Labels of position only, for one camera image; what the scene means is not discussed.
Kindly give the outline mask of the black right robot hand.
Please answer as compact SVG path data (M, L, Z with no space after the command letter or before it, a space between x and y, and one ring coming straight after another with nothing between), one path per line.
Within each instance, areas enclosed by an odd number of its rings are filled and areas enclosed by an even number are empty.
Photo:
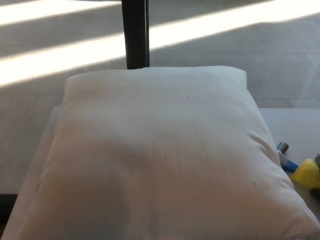
M320 155L317 154L317 156L315 157L315 163L317 164L318 167L320 167ZM312 188L310 191L309 191L310 195L315 198L318 202L320 201L320 187L315 187L315 188Z

